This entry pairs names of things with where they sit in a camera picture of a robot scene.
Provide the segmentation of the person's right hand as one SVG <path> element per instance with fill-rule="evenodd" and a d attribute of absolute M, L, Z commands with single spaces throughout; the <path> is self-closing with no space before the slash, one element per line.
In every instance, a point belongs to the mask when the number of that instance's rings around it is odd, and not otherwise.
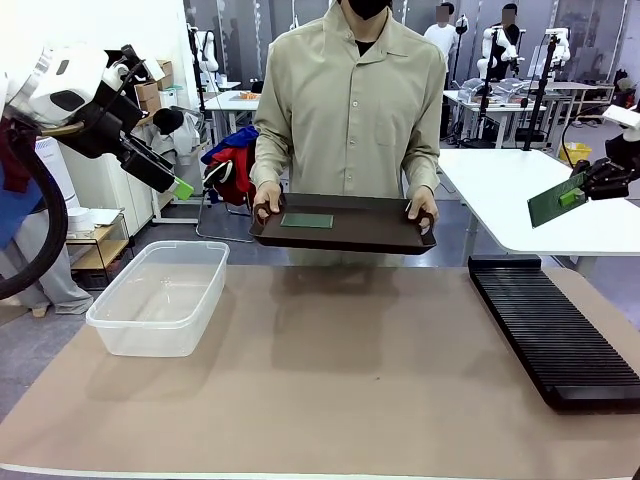
<path fill-rule="evenodd" d="M 277 182 L 262 183 L 254 197 L 253 214 L 260 225 L 265 225 L 269 218 L 279 215 L 282 209 L 282 187 Z"/>

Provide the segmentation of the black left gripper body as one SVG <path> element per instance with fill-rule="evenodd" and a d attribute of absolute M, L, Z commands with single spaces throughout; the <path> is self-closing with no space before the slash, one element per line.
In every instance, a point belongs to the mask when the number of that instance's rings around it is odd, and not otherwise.
<path fill-rule="evenodd" d="M 60 141 L 87 158 L 112 154 L 119 161 L 126 161 L 131 152 L 122 136 L 127 137 L 142 117 L 135 102 L 101 82 L 94 99 L 72 117 L 75 123 L 82 121 L 84 128 L 62 135 Z"/>

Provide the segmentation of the person's left hand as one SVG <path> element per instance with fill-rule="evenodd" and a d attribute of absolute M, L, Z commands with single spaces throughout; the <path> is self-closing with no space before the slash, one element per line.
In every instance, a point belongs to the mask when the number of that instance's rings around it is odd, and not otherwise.
<path fill-rule="evenodd" d="M 411 222 L 419 223 L 422 233 L 426 233 L 439 220 L 439 210 L 429 187 L 416 189 L 408 205 L 407 217 Z"/>

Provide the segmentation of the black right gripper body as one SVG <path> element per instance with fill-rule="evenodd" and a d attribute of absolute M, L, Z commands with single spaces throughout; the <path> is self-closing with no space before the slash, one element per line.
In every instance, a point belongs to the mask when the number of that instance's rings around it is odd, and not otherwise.
<path fill-rule="evenodd" d="M 639 139 L 626 130 L 605 142 L 607 158 L 631 176 L 639 175 Z"/>

